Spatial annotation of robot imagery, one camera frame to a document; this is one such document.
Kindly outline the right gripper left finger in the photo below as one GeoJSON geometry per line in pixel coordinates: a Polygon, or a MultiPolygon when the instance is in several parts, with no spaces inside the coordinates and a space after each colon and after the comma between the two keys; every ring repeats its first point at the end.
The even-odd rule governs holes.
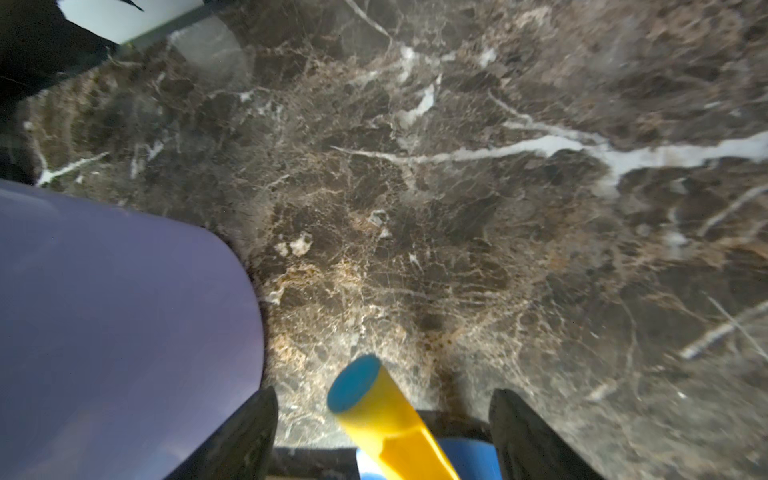
{"type": "Polygon", "coordinates": [[[255,392],[166,479],[264,479],[278,415],[275,390],[255,392]]]}

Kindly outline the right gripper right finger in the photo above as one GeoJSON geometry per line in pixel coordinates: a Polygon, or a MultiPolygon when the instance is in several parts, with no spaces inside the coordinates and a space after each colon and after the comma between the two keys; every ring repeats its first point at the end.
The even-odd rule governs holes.
{"type": "Polygon", "coordinates": [[[514,391],[496,389],[488,417],[504,480],[603,480],[514,391]]]}

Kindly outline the yellow plastic square shovel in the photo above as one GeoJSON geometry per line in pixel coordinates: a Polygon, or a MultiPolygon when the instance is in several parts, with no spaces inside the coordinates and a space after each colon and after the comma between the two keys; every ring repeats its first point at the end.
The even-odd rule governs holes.
{"type": "Polygon", "coordinates": [[[387,479],[457,479],[458,473],[380,359],[364,355],[333,381],[327,407],[387,479]]]}

